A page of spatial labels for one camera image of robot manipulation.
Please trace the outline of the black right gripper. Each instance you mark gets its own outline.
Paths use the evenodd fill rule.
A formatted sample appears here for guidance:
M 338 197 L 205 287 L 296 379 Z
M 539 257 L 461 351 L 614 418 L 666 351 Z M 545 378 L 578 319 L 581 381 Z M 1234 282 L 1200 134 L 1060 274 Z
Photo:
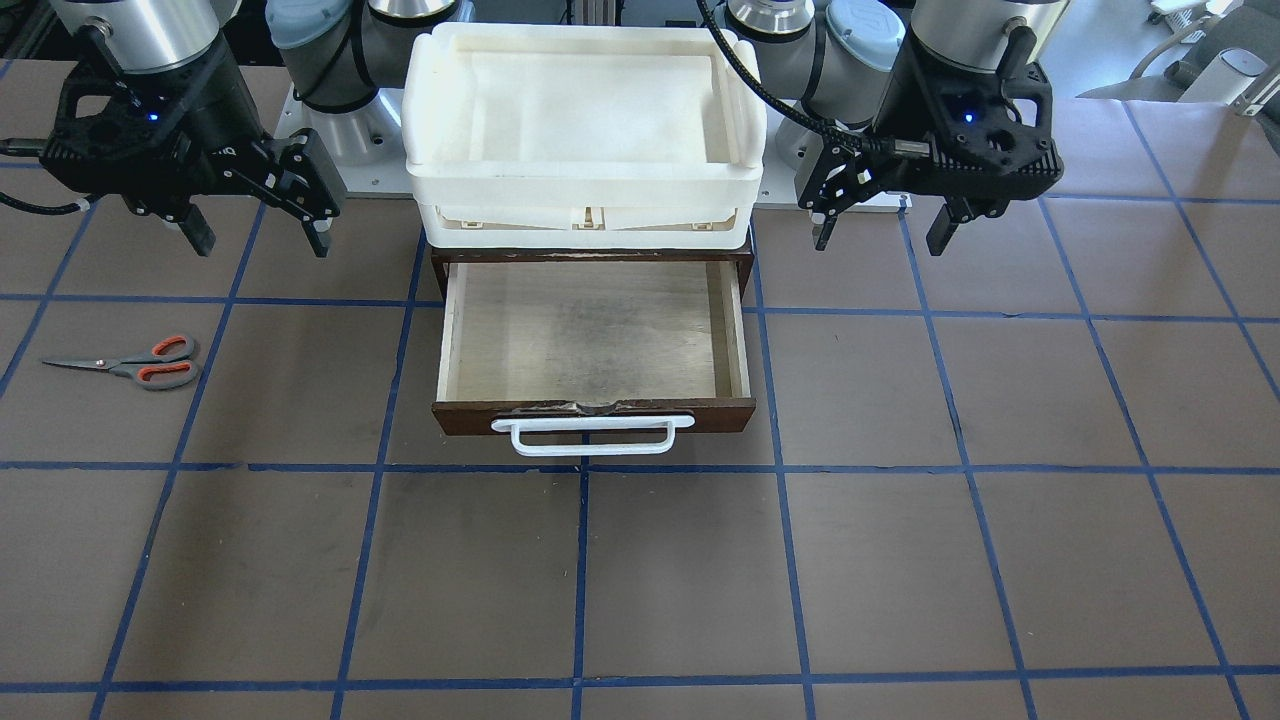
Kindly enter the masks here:
M 216 233 L 193 196 L 253 195 L 298 218 L 316 258 L 326 258 L 346 183 L 323 137 L 287 140 L 262 127 L 227 46 L 184 65 L 114 76 L 87 51 L 65 78 L 42 167 L 82 193 L 116 193 L 172 222 L 207 258 Z

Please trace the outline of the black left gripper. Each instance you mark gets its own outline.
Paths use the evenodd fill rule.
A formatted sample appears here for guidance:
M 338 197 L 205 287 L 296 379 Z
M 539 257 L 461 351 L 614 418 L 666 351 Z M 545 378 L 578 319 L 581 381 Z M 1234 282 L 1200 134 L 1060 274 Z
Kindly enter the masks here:
M 891 140 L 822 135 L 797 172 L 797 205 L 815 217 L 815 250 L 827 249 L 838 217 L 882 191 L 943 197 L 925 233 L 945 254 L 972 222 L 972 200 L 1033 200 L 1056 184 L 1064 160 L 1052 137 L 1052 86 L 1030 60 L 1036 32 L 1012 32 L 1014 49 L 992 72 L 963 69 L 908 31 L 870 133 L 925 143 L 922 158 L 891 158 Z

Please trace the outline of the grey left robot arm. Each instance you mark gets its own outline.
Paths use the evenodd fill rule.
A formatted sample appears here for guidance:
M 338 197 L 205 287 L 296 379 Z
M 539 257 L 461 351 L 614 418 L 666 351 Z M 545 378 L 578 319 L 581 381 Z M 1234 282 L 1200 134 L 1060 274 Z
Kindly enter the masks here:
M 749 41 L 733 68 L 781 114 L 778 149 L 824 250 L 879 193 L 942 199 L 925 243 L 1038 199 L 1064 176 L 1038 56 L 1065 1 L 721 1 L 704 23 Z

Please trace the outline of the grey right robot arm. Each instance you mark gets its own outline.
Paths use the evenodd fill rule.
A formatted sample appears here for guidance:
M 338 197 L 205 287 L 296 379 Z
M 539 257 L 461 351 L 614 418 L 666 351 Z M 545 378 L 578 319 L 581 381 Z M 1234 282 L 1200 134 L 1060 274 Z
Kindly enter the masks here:
M 206 256 L 216 237 L 198 196 L 255 196 L 297 219 L 325 258 L 343 167 L 401 143 L 389 90 L 404 86 L 413 41 L 470 22 L 471 1 L 270 1 L 265 19 L 305 109 L 276 137 L 210 1 L 55 1 L 81 60 L 67 77 L 45 170 L 88 197 L 116 195 L 177 227 Z

